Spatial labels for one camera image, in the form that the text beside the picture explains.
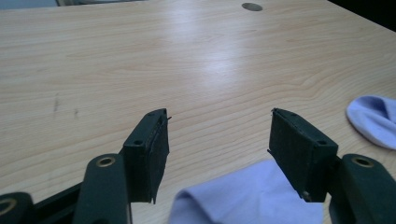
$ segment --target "crumpled cloth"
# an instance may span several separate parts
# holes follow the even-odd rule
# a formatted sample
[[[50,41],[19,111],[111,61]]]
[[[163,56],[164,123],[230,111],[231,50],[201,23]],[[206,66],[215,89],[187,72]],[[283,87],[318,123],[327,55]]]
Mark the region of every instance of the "crumpled cloth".
[[[306,203],[274,160],[262,161],[175,198],[170,224],[321,224],[322,203]]]
[[[364,137],[381,147],[396,149],[396,100],[361,96],[349,104],[346,115]]]

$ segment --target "towel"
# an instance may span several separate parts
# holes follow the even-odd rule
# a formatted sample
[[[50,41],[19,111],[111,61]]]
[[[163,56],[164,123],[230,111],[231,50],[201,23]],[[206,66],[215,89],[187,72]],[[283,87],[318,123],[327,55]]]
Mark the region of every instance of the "towel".
[[[170,224],[321,224],[322,203],[300,199],[274,160],[183,189]]]
[[[373,143],[396,149],[396,100],[361,96],[350,103],[346,116],[356,130]]]

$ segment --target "table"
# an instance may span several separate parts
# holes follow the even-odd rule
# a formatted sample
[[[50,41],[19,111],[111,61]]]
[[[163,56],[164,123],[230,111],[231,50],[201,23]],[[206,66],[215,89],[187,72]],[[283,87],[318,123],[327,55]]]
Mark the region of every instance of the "table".
[[[157,204],[132,204],[135,223],[166,223],[179,190],[271,159],[273,107],[308,119],[339,156],[372,157],[396,178],[396,152],[345,115],[360,95],[396,98],[396,34],[327,1],[243,3],[0,11],[0,194],[39,202],[73,186],[162,107],[171,153]]]

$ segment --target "cloth fold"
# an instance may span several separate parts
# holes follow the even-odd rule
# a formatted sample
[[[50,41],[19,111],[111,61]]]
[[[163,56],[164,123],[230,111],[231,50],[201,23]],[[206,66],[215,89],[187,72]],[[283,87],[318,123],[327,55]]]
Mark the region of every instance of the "cloth fold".
[[[262,161],[175,198],[170,224],[319,224],[322,203],[300,199],[274,160]]]
[[[396,149],[396,100],[364,95],[349,104],[346,116],[355,129],[371,142]]]

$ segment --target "fabric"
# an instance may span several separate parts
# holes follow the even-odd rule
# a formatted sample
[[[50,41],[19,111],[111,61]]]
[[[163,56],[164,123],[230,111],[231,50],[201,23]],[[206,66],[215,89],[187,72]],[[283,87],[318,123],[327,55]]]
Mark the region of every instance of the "fabric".
[[[346,115],[364,137],[381,147],[396,149],[396,100],[361,96],[350,103]]]
[[[300,199],[273,160],[183,189],[170,224],[319,224],[322,203]]]

